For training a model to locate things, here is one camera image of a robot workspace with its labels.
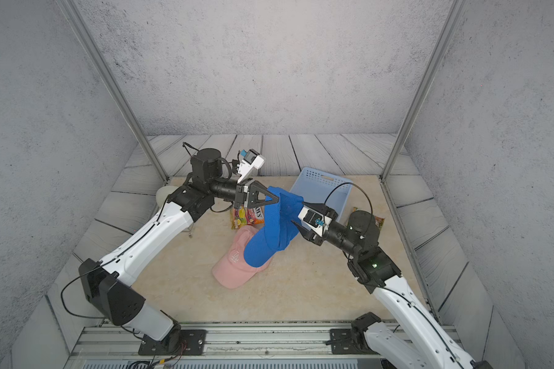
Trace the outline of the blue baseball cap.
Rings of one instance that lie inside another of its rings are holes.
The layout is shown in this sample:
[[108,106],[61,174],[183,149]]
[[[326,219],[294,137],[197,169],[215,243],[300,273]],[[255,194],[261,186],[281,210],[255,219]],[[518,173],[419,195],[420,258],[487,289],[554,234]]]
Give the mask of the blue baseball cap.
[[265,207],[265,225],[244,250],[245,262],[254,268],[262,267],[275,253],[285,250],[299,233],[294,222],[298,221],[303,209],[303,197],[272,186],[269,191],[278,196],[279,201]]

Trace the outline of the pink baseball cap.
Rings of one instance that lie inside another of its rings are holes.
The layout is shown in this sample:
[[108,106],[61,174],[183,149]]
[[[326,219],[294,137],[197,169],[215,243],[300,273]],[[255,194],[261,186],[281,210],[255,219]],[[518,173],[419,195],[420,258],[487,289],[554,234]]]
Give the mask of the pink baseball cap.
[[221,286],[227,289],[238,288],[269,267],[272,258],[258,268],[250,266],[244,259],[246,246],[258,231],[250,225],[239,229],[229,250],[213,266],[212,275]]

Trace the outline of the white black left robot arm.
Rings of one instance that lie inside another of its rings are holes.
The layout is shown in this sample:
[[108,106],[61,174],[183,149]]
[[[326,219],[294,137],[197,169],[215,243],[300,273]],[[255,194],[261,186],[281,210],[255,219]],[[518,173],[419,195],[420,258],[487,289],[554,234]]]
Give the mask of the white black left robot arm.
[[132,285],[179,233],[195,224],[218,199],[235,208],[275,204],[278,197],[252,178],[265,159],[254,149],[227,161],[217,149],[198,149],[186,180],[124,244],[99,261],[87,259],[78,272],[86,300],[112,324],[128,326],[156,342],[178,338],[180,325],[155,309]]

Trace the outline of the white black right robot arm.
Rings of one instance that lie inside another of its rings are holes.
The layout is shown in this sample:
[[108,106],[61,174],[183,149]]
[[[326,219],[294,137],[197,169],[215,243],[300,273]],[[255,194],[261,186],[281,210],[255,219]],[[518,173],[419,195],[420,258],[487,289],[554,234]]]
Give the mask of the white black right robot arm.
[[395,368],[488,368],[476,361],[442,329],[403,277],[399,267],[379,246],[379,224],[369,212],[353,212],[347,224],[325,204],[306,203],[295,226],[307,241],[325,242],[345,252],[355,279],[381,302],[409,336],[406,343],[373,313],[352,323],[352,342],[361,351],[383,356]]

